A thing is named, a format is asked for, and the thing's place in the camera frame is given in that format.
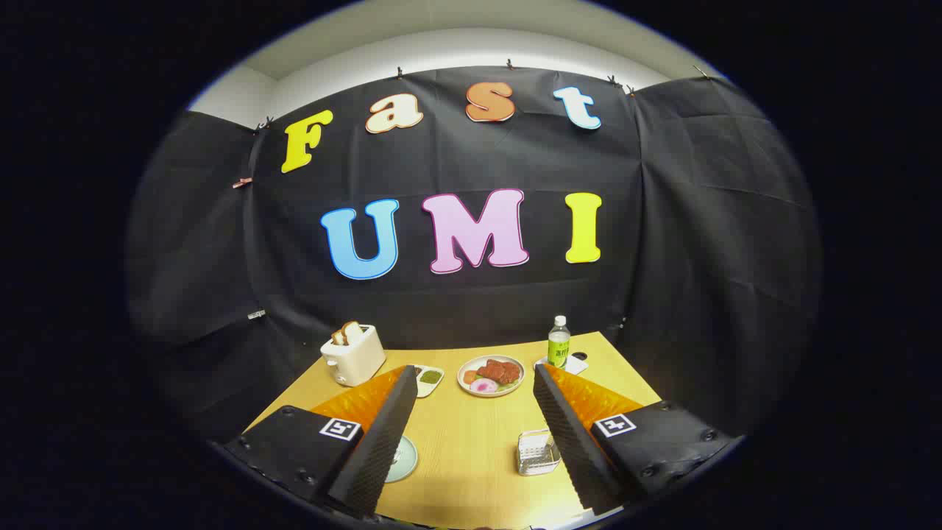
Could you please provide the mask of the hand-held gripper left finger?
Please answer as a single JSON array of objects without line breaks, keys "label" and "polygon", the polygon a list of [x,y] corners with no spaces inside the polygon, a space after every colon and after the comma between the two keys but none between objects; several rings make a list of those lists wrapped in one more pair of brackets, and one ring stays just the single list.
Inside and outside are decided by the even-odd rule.
[{"label": "hand-held gripper left finger", "polygon": [[225,459],[296,504],[372,517],[417,399],[404,365],[304,409],[277,407],[224,447]]}]

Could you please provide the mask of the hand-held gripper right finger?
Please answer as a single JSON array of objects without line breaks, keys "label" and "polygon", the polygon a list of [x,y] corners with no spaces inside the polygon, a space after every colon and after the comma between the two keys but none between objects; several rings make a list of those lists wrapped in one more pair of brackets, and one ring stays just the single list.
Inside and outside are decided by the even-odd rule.
[{"label": "hand-held gripper right finger", "polygon": [[548,364],[535,366],[533,395],[580,504],[595,515],[659,502],[740,446],[673,400],[640,405]]}]

